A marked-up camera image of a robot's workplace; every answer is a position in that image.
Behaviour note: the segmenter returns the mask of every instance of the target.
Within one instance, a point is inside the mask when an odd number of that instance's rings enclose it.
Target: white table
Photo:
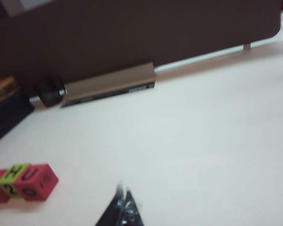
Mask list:
[[[0,141],[0,168],[48,162],[46,202],[0,226],[95,225],[123,181],[146,226],[283,226],[283,30],[251,51],[158,72],[156,87],[36,110]]]

